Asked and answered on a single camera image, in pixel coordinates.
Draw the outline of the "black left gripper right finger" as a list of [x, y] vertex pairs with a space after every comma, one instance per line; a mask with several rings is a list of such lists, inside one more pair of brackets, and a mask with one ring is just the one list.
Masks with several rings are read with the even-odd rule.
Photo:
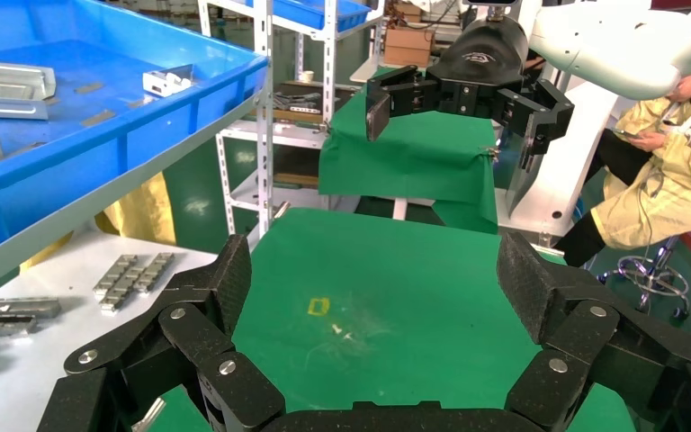
[[691, 334], [639, 312], [589, 272], [544, 259], [518, 233], [499, 243], [498, 283], [540, 347], [505, 407], [564, 431], [594, 385], [658, 431], [691, 431]]

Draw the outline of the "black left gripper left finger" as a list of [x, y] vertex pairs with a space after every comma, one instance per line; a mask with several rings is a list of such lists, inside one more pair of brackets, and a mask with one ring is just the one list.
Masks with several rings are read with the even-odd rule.
[[174, 274], [147, 310], [67, 357], [39, 430], [129, 431], [180, 386], [215, 431], [268, 428], [284, 397], [231, 339], [251, 278], [243, 235], [208, 265]]

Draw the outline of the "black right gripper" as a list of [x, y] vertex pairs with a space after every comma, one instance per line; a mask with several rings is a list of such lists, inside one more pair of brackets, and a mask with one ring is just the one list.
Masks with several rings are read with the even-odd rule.
[[549, 79], [522, 87], [526, 58], [527, 38], [518, 22], [471, 22], [426, 76], [405, 66], [366, 82], [367, 140], [376, 141], [391, 118], [414, 113], [494, 117], [507, 138], [522, 139], [518, 167], [530, 170], [553, 140], [566, 135], [575, 105]]

